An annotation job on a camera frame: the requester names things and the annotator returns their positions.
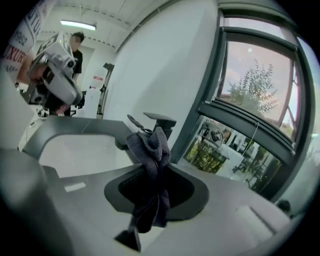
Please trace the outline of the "dark grey cloth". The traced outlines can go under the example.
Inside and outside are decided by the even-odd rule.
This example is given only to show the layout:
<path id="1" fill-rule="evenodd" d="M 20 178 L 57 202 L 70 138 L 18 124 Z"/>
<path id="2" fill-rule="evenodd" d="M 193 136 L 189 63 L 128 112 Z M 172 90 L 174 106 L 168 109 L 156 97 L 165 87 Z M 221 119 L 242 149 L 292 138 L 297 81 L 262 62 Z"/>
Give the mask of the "dark grey cloth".
<path id="1" fill-rule="evenodd" d="M 171 160 L 171 151 L 167 136 L 160 126 L 150 130 L 131 115 L 127 117 L 140 129 L 126 138 L 126 144 L 146 173 L 142 203 L 137 204 L 133 211 L 137 231 L 145 234 L 153 226 L 164 228 L 167 225 L 166 217 L 171 206 L 165 188 L 165 167 Z"/>

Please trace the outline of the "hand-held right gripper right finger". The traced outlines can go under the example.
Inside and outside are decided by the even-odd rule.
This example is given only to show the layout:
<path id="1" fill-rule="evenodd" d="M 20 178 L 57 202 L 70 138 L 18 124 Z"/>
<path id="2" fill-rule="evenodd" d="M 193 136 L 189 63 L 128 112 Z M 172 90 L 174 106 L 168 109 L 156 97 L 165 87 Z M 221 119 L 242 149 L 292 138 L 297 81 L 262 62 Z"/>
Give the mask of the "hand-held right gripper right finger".
<path id="1" fill-rule="evenodd" d="M 209 200 L 189 221 L 165 232 L 169 256 L 272 256 L 300 224 L 245 185 L 186 166 L 179 170 L 203 181 Z"/>

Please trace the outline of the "person's white printed t-shirt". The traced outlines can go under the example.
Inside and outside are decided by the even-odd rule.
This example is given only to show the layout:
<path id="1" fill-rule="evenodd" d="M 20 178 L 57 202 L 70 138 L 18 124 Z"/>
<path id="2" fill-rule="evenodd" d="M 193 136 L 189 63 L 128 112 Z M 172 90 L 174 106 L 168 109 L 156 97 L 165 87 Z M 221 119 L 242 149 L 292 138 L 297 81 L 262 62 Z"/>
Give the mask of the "person's white printed t-shirt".
<path id="1" fill-rule="evenodd" d="M 15 82 L 57 0 L 39 0 L 25 15 L 0 57 L 0 68 Z"/>

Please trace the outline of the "green tree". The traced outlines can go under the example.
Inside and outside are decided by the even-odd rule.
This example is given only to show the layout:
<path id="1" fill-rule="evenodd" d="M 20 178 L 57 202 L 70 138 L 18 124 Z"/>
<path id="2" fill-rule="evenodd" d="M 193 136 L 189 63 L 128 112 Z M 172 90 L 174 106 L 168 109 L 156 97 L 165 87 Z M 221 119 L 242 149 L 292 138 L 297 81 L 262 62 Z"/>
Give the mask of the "green tree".
<path id="1" fill-rule="evenodd" d="M 227 94 L 229 101 L 247 111 L 265 117 L 278 106 L 276 99 L 277 89 L 272 82 L 274 67 L 259 65 L 257 59 L 255 66 L 249 68 L 239 82 L 229 82 Z"/>

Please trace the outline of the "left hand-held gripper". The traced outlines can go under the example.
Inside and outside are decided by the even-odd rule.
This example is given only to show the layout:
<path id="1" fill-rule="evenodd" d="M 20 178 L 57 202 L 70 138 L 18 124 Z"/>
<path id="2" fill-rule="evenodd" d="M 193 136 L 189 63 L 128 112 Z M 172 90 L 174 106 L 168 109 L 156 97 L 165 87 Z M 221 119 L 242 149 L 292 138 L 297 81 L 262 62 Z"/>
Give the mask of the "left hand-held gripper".
<path id="1" fill-rule="evenodd" d="M 39 64 L 46 64 L 47 68 L 41 81 L 29 84 L 28 104 L 45 105 L 49 98 L 57 98 L 67 105 L 77 105 L 81 101 L 82 91 L 72 79 L 76 62 L 69 41 L 62 32 L 40 45 L 29 71 Z"/>

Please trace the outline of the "person's left forearm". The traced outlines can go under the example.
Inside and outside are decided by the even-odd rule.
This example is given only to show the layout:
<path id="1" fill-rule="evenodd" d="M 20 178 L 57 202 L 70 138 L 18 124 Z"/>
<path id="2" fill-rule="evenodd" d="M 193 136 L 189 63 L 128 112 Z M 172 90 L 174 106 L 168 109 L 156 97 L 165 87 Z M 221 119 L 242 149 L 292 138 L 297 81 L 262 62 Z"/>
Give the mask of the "person's left forearm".
<path id="1" fill-rule="evenodd" d="M 28 76 L 28 71 L 29 71 L 29 68 L 32 64 L 32 61 L 33 61 L 33 58 L 34 58 L 34 55 L 32 52 L 29 52 L 29 54 L 25 57 L 23 63 L 22 63 L 22 66 L 19 70 L 19 73 L 17 75 L 17 78 L 16 78 L 16 82 L 17 83 L 23 83 L 23 84 L 29 84 L 30 83 L 30 78 Z"/>

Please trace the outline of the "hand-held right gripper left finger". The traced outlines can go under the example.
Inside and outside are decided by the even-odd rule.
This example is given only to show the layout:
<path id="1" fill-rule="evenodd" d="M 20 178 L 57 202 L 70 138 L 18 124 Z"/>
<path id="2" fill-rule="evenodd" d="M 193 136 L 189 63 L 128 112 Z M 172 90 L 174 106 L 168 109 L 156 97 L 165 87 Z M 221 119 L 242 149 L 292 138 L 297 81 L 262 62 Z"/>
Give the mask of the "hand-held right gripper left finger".
<path id="1" fill-rule="evenodd" d="M 127 240 L 141 243 L 137 252 L 114 237 L 127 228 L 130 215 L 117 212 L 104 196 L 104 184 L 91 177 L 59 178 L 14 149 L 0 149 L 0 198 L 13 227 L 11 245 L 24 256 L 147 256 L 160 235 L 131 232 Z"/>

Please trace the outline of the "person's left hand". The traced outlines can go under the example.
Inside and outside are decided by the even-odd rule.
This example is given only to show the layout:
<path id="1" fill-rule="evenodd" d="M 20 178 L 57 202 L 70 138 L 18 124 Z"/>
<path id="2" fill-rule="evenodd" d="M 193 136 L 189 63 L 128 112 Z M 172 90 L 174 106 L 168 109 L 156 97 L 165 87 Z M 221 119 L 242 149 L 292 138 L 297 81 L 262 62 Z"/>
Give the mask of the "person's left hand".
<path id="1" fill-rule="evenodd" d="M 45 63 L 36 65 L 32 70 L 29 71 L 30 81 L 33 83 L 38 83 L 43 79 L 43 74 L 47 68 Z"/>

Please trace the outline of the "ceiling light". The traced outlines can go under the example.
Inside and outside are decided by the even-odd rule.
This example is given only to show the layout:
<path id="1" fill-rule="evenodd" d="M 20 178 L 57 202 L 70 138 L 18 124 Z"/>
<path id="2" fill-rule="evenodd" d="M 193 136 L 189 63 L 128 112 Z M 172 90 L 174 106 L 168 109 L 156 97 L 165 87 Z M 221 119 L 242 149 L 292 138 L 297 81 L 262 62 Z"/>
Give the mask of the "ceiling light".
<path id="1" fill-rule="evenodd" d="M 94 24 L 89 24 L 89 23 L 79 22 L 79 21 L 62 19 L 62 20 L 60 20 L 60 23 L 63 26 L 81 28 L 81 29 L 86 29 L 86 30 L 90 30 L 90 31 L 95 31 L 97 29 L 97 26 Z"/>

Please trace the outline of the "black metal stand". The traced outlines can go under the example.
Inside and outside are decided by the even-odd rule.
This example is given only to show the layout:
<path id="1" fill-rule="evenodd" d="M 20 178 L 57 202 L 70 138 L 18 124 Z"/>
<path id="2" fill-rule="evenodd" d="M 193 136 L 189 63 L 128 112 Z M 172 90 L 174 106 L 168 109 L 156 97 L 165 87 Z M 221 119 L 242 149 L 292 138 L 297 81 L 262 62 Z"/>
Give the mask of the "black metal stand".
<path id="1" fill-rule="evenodd" d="M 108 95 L 108 84 L 114 69 L 114 65 L 111 63 L 105 63 L 103 65 L 103 68 L 107 70 L 107 73 L 103 82 L 103 86 L 100 89 L 100 98 L 99 98 L 99 103 L 97 107 L 97 116 L 99 118 L 102 118 L 104 115 L 104 109 L 105 109 L 107 95 Z"/>

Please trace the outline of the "dark window frame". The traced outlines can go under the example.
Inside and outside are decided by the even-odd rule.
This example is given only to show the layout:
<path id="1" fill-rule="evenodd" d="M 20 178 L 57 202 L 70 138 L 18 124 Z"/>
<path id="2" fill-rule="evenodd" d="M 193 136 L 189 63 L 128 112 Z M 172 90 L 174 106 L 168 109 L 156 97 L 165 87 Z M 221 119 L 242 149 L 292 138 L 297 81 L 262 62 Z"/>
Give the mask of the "dark window frame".
<path id="1" fill-rule="evenodd" d="M 306 159 L 315 123 L 308 44 L 274 0 L 213 0 L 214 39 L 173 162 L 224 176 L 276 201 Z M 230 102 L 229 82 L 273 65 L 277 107 L 264 117 Z"/>

